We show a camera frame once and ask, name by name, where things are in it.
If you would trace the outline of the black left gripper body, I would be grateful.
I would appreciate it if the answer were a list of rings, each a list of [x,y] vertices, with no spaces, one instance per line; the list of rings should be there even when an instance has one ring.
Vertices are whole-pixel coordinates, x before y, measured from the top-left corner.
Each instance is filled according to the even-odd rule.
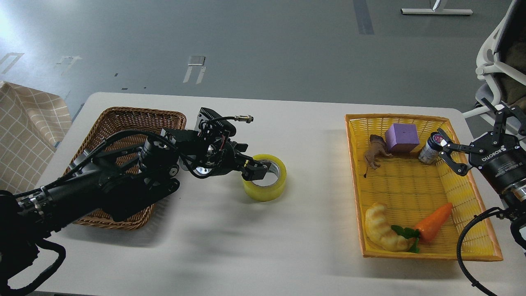
[[[223,176],[239,171],[249,176],[249,157],[244,155],[247,144],[233,142],[236,129],[231,120],[249,123],[249,116],[220,116],[210,108],[201,108],[194,129],[162,129],[176,147],[181,165],[199,178]]]

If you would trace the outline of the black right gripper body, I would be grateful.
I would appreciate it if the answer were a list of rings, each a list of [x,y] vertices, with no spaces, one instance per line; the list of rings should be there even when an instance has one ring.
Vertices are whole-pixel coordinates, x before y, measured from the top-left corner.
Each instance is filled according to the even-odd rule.
[[[525,150],[518,137],[503,134],[502,141],[494,146],[494,137],[484,134],[471,142],[476,150],[468,157],[468,162],[479,170],[492,189],[503,194],[513,184],[525,180]]]

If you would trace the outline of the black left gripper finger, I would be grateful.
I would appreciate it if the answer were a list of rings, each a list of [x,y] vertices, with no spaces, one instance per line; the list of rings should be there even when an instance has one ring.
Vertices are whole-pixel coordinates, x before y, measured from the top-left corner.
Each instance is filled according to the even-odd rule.
[[[246,181],[263,180],[271,167],[269,160],[256,160],[242,153],[236,154],[236,164]]]

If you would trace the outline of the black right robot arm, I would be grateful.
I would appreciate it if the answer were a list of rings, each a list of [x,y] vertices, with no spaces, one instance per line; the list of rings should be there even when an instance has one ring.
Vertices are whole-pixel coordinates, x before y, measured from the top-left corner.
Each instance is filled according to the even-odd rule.
[[[492,131],[484,133],[465,146],[454,143],[444,130],[438,129],[443,137],[439,157],[459,176],[466,176],[471,169],[477,169],[496,191],[503,204],[503,208],[492,207],[475,215],[460,233],[456,246],[457,261],[465,277],[473,287],[487,296],[492,296],[494,293],[468,272],[462,258],[462,243],[472,227],[490,217],[497,217],[510,221],[510,232],[515,243],[525,248],[526,242],[520,230],[525,227],[526,222],[526,152],[520,146],[518,137],[506,133],[505,130],[507,119],[513,117],[520,122],[519,134],[525,135],[525,114],[517,106],[503,105],[501,109],[497,109],[487,99],[482,99],[482,103],[494,113]]]

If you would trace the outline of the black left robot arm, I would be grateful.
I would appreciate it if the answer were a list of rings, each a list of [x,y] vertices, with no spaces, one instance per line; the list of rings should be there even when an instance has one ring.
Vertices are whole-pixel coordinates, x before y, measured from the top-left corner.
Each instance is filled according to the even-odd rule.
[[[203,107],[191,130],[125,129],[83,150],[50,184],[20,194],[2,190],[2,296],[26,296],[58,270],[66,250],[48,240],[52,232],[97,209],[115,222],[128,219],[178,190],[180,166],[199,179],[239,171],[246,181],[262,180],[272,161],[245,155],[248,145],[231,140],[232,120],[253,119]]]

